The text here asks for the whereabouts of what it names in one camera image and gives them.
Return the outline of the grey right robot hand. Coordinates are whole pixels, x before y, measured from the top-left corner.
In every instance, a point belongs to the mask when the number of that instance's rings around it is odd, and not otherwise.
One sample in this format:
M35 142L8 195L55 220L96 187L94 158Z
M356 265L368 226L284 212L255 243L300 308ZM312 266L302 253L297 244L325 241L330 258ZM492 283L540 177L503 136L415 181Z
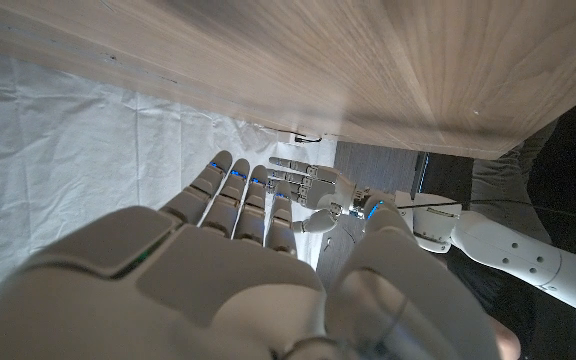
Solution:
M471 293L366 191L329 287L299 260L293 202L219 152L158 210L109 213L0 284L0 359L495 359Z

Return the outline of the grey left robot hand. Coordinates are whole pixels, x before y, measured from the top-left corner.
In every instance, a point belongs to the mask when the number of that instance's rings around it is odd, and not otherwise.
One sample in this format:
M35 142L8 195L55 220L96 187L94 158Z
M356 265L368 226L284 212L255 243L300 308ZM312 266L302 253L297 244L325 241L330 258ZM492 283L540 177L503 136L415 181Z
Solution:
M314 213L294 221L295 233L325 233L342 215L363 219L369 195L339 170L297 160L270 157L275 168L267 170L268 192L287 197Z

